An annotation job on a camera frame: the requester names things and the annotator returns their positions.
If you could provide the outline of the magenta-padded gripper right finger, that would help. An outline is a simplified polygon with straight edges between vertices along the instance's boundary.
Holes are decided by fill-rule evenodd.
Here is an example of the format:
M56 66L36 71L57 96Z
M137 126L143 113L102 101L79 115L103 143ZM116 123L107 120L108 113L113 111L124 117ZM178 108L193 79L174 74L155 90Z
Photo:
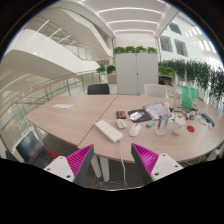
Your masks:
M135 143L131 144L131 154L144 185L182 169L182 166L168 154L157 154Z

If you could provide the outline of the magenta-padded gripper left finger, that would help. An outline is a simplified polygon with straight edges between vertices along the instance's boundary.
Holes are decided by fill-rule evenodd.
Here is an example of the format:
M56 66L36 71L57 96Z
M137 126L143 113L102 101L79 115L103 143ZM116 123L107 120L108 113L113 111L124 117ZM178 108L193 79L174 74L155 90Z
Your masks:
M58 156L44 170L82 186L93 156L94 145L90 144L67 157Z

